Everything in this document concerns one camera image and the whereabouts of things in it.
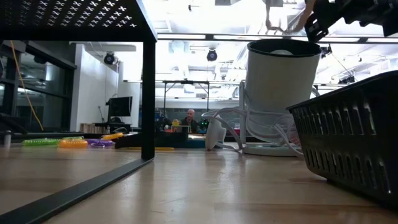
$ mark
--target orange coil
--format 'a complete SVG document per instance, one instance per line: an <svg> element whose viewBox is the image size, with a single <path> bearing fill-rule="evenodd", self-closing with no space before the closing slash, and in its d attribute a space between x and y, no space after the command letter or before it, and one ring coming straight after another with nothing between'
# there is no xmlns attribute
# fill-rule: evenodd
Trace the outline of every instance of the orange coil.
<svg viewBox="0 0 398 224"><path fill-rule="evenodd" d="M120 138L120 137L123 137L123 133L107 134L107 135L103 136L102 139L112 140L112 139L116 139L116 138Z"/></svg>
<svg viewBox="0 0 398 224"><path fill-rule="evenodd" d="M87 147L87 141L82 139L63 139L58 143L58 147L83 148Z"/></svg>

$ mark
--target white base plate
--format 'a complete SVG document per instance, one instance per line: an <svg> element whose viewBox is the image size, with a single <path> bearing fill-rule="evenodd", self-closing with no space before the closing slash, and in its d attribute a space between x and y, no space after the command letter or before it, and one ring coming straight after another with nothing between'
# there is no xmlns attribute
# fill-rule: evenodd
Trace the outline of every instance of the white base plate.
<svg viewBox="0 0 398 224"><path fill-rule="evenodd" d="M258 156L286 156L295 157L296 155L287 146L276 146L274 144L244 145L243 153Z"/></svg>

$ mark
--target black perforated metal shelf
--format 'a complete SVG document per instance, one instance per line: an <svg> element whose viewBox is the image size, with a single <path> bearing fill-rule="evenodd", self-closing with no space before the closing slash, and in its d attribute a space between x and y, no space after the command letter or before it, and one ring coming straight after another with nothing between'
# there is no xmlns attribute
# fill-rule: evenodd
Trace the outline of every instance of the black perforated metal shelf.
<svg viewBox="0 0 398 224"><path fill-rule="evenodd" d="M156 41L141 0L0 0L0 39Z"/></svg>

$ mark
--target black plastic basket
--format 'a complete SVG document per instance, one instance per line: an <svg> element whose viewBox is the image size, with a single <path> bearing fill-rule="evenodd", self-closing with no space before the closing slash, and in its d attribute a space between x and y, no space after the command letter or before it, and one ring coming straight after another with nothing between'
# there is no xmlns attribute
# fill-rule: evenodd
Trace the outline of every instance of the black plastic basket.
<svg viewBox="0 0 398 224"><path fill-rule="evenodd" d="M398 206L398 71L291 106L307 167Z"/></svg>

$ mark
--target lamp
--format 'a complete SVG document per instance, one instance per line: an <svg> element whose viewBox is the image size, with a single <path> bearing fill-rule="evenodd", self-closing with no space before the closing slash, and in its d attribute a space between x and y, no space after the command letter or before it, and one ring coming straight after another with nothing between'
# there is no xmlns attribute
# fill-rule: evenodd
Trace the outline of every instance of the lamp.
<svg viewBox="0 0 398 224"><path fill-rule="evenodd" d="M321 57L319 45L289 39L264 39L248 44L248 72L239 85L239 108L223 108L202 115L210 120L206 148L215 145L266 156L299 156L300 141L286 107L310 98ZM240 136L219 114L240 114ZM223 141L221 124L233 135L238 148ZM265 141L246 144L246 131Z"/></svg>

